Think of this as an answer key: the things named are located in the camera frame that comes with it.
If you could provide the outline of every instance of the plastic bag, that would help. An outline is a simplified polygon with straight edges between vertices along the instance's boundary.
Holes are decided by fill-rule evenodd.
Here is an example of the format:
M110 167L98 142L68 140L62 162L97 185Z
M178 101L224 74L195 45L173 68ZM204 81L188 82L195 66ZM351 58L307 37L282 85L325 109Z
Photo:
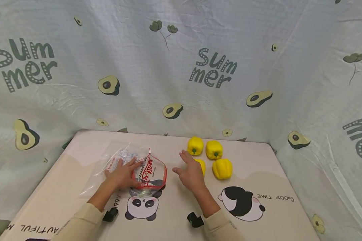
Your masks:
M167 176L166 165L153 157L150 149L138 147L132 143L126 145L126 143L114 141L110 143L100 157L80 197L91 197L106 179L105 170L113 172L119 159L122 159L122 164L125 165L134 157L136 157L136 162L143 160L143 165L132 172L132 178L143 184L138 188L118 191L118 195L122 198L130 198L131 196L146 197L152 196L163 188Z

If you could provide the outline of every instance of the plastic wrapper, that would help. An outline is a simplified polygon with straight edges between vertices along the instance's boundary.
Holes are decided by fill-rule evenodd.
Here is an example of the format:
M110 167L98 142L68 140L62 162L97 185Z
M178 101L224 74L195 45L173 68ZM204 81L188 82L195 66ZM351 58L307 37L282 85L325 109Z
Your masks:
M154 157L149 148L117 141L111 142L103 152L80 196L91 197L101 183L105 181L105 170L113 172L120 159L122 159L122 165L125 165L134 157L136 162L142 160L143 164L132 172L132 178L142 182L142 185L130 188L130 190L117 191L117 194L122 198L153 196L165 186L167 177L166 165Z

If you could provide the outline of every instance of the yellow bell pepper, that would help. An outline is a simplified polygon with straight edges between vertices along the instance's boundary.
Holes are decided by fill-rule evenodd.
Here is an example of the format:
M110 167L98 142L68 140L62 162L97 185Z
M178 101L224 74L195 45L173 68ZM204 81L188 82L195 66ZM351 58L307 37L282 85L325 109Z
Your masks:
M223 147L218 141L209 141L206 143L206 156L209 159L217 160L223 156Z
M192 137L188 142L188 152L192 156L198 156L203 152L204 142L199 137Z
M213 163L213 174L217 179L228 179L232 176L232 163L228 159L219 159Z
M201 160L201 159L195 159L196 162L199 162L200 165L201 165L201 169L203 170L203 175L205 176L205 170L206 170L206 167L205 167L205 162L204 160Z

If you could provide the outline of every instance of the table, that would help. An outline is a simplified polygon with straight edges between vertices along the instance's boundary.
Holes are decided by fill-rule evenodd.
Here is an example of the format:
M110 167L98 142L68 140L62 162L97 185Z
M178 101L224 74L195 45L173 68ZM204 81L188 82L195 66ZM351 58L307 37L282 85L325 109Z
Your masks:
M197 202L171 171L173 167L183 164L178 153L181 149L186 149L188 139L89 130L78 132L23 205L0 241L51 239L87 201L79 194L102 153L115 141L150 147L153 155L166 164L168 179L166 188L158 198L159 205L154 219L128 219L125 216L128 199L117 195L112 197L107 209L117 207L119 214L112 223L102 223L99 240L207 240L203 227L192 228L186 218L191 212L201 215ZM206 163L207 187L247 240L319 240L268 144L228 140L220 142L224 149L223 158L231 160L233 165L233 175L229 180L217 180L214 177L213 161L207 159L205 150L198 158ZM225 202L222 194L234 190L236 203ZM237 215L234 216L229 213L228 209L232 210L234 205L246 210L246 214L240 215L232 211Z

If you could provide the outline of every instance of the panda print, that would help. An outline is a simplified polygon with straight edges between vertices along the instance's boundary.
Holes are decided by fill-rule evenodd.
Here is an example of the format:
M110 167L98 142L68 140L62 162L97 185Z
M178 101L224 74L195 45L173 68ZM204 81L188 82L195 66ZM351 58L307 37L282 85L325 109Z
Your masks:
M127 212L125 218L132 220L146 219L153 221L157 217L157 209L159 205L158 198L162 195L162 190L159 190L151 197L140 198L138 196L132 196L127 200Z
M262 218L265 212L265 207L252 196L253 193L247 192L241 187L226 187L218 199L233 216L252 222Z

